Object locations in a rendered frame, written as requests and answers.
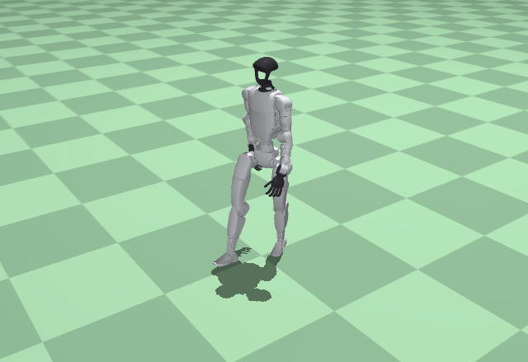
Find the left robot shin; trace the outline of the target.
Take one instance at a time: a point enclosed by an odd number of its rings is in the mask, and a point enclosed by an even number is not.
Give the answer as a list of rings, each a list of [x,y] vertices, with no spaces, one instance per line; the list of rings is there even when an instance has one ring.
[[[276,211],[275,213],[275,228],[277,231],[277,241],[279,242],[281,239],[282,243],[284,242],[285,227],[288,221],[288,207],[289,207],[289,202],[286,201],[285,212],[281,213],[281,211]]]

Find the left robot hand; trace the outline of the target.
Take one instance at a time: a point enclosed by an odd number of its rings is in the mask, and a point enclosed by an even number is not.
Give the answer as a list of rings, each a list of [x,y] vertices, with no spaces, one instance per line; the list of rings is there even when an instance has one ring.
[[[281,169],[281,165],[278,166],[278,168],[276,170],[276,176],[273,177],[273,180],[269,181],[267,184],[264,185],[264,187],[267,187],[267,186],[269,186],[271,184],[271,188],[269,189],[269,191],[267,193],[265,193],[266,195],[268,195],[271,192],[271,190],[273,189],[273,191],[269,195],[270,197],[271,196],[279,197],[281,195],[282,188],[284,187],[284,178],[283,177],[286,177],[287,173],[285,175],[280,174],[280,169]],[[280,191],[279,191],[279,189],[280,189]],[[276,193],[275,193],[275,190],[276,190]],[[279,191],[279,194],[278,194],[278,191]]]

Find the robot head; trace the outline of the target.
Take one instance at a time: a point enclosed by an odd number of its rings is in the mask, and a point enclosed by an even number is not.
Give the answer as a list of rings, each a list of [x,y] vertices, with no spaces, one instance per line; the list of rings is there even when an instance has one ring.
[[[271,87],[271,89],[274,90],[271,80],[268,80],[268,78],[270,76],[271,71],[278,69],[277,62],[273,58],[263,57],[263,58],[258,59],[252,66],[255,69],[255,78],[256,78],[257,83],[259,85],[262,85],[262,87],[258,88],[258,91],[260,92],[272,91],[272,90],[267,90],[266,89],[267,87]],[[266,74],[265,79],[259,79],[258,71]]]

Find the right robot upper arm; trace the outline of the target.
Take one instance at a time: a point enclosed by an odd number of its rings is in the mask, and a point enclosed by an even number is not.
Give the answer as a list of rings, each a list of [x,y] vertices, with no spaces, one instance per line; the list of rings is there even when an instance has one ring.
[[[247,88],[242,90],[242,96],[243,96],[243,99],[244,99],[245,110],[247,111],[247,114],[243,117],[243,122],[244,122],[244,124],[247,127],[251,127],[250,118],[249,118],[249,108],[248,108],[248,93],[251,90],[251,88],[253,88],[253,87],[254,86],[250,86],[250,87],[247,87]]]

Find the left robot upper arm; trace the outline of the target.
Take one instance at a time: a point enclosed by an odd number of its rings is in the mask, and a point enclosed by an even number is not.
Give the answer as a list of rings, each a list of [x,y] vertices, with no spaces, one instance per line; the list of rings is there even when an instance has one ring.
[[[292,101],[289,97],[283,95],[275,96],[275,107],[279,111],[280,125],[282,130],[278,132],[277,139],[281,143],[285,143],[286,132],[291,132],[291,108]]]

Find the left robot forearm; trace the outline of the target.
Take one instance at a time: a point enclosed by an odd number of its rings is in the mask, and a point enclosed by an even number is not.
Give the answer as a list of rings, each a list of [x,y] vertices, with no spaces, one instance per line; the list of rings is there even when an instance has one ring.
[[[283,143],[280,146],[280,160],[279,165],[281,165],[280,168],[280,174],[285,175],[288,172],[289,165],[291,163],[290,160],[290,152],[292,149],[293,141],[292,141],[292,134],[290,131],[286,132],[285,134],[285,143]]]

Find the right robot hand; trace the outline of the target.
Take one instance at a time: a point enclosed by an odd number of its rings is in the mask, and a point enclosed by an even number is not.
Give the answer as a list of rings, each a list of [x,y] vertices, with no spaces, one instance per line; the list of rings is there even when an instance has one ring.
[[[254,146],[253,146],[251,143],[248,145],[248,147],[249,147],[249,149],[248,149],[249,152],[254,152]],[[256,165],[256,166],[254,167],[254,169],[256,169],[257,171],[260,171],[260,170],[262,170],[260,167],[261,167],[261,166]]]

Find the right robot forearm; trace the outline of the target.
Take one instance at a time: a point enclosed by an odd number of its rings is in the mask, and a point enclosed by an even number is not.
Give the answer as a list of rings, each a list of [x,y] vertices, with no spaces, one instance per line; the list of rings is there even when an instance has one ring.
[[[253,136],[251,127],[246,126],[246,131],[247,131],[247,141],[248,141],[247,146],[251,143],[255,149],[258,146],[257,138]]]

